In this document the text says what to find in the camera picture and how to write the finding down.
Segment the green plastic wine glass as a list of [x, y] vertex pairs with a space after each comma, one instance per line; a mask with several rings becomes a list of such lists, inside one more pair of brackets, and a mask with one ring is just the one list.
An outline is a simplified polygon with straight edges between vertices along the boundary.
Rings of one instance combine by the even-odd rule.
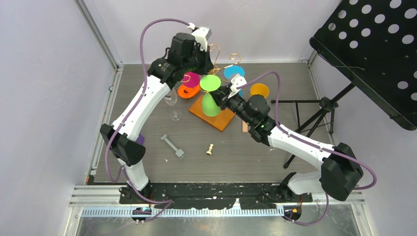
[[206, 75], [200, 80], [200, 88], [205, 92], [202, 98], [202, 111], [208, 117], [217, 116], [221, 110], [215, 104], [210, 92], [217, 90], [221, 86], [221, 80], [216, 75]]

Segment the pink plastic wine glass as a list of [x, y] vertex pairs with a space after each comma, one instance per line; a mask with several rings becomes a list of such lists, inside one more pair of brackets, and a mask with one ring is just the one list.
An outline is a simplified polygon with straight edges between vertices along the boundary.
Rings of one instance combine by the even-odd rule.
[[182, 79], [183, 85], [185, 85], [187, 88], [194, 88], [200, 83], [201, 76], [199, 74], [193, 73], [193, 72], [187, 72], [184, 74], [184, 77]]

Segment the blue plastic wine glass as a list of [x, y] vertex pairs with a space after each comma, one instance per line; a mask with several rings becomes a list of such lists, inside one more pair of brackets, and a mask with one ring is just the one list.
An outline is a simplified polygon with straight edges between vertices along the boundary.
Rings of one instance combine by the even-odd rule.
[[233, 79], [236, 75], [239, 76], [245, 76], [245, 71], [241, 66], [233, 65], [230, 67], [227, 67], [223, 71], [223, 75], [226, 78], [227, 81]]

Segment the gold rack with wooden base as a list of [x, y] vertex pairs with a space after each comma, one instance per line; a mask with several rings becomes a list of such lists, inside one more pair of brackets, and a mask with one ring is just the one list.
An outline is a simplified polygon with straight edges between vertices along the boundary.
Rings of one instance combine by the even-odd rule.
[[234, 60], [235, 63], [225, 67], [218, 67], [214, 62], [214, 68], [205, 76], [192, 72], [186, 73], [183, 84], [178, 91], [178, 95], [181, 98], [187, 99], [201, 93], [202, 95], [191, 105], [188, 111], [221, 132], [224, 131], [235, 114], [226, 109], [221, 110], [216, 105], [210, 92], [220, 88], [222, 81], [227, 82], [235, 74], [233, 69], [241, 62], [241, 56], [232, 53], [229, 55], [229, 59]]

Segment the yellow plastic wine glass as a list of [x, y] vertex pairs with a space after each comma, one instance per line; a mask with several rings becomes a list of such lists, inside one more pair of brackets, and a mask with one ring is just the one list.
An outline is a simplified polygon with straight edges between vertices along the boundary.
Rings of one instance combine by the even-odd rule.
[[262, 95], [264, 98], [267, 98], [269, 95], [269, 88], [265, 84], [256, 83], [250, 88], [250, 96]]

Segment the clear stemmed wine glass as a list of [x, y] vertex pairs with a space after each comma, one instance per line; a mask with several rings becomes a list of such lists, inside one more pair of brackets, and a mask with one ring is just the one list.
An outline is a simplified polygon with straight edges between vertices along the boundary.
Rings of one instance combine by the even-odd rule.
[[169, 113], [169, 117], [173, 121], [178, 121], [182, 117], [182, 112], [175, 108], [175, 105], [178, 101], [177, 92], [172, 89], [164, 96], [165, 102], [171, 107], [171, 111]]

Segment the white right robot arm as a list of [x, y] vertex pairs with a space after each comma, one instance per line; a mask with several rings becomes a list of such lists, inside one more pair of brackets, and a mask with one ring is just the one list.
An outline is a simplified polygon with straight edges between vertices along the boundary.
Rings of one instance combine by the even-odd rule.
[[249, 134], [258, 143], [287, 151], [317, 171], [290, 173], [281, 182], [281, 197], [293, 202], [304, 193], [327, 193], [338, 201], [345, 201], [363, 176], [363, 170], [350, 146], [337, 146], [312, 140], [277, 123], [268, 113], [270, 106], [261, 95], [248, 100], [232, 94], [229, 86], [210, 92], [220, 109], [229, 109], [250, 127]]

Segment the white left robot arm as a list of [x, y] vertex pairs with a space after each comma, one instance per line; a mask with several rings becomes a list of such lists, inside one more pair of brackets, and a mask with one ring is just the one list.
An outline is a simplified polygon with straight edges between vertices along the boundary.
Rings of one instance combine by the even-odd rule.
[[112, 152], [122, 165], [130, 186], [134, 188], [132, 197], [140, 204], [150, 199], [151, 191], [147, 187], [149, 178], [142, 162], [146, 148], [136, 140], [156, 105], [183, 79], [185, 73], [206, 75], [213, 69], [209, 37], [209, 33], [198, 31], [177, 33], [166, 49], [166, 55], [150, 65], [144, 83], [125, 111], [113, 124], [103, 124], [100, 128], [107, 144], [106, 151]]

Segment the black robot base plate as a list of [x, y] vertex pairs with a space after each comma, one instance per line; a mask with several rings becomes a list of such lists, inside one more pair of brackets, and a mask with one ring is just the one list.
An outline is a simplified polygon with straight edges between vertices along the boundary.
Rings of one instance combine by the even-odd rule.
[[157, 201], [162, 209], [230, 209], [239, 202], [242, 209], [272, 209], [276, 203], [310, 203], [310, 194], [289, 194], [278, 183], [153, 183], [142, 194]]

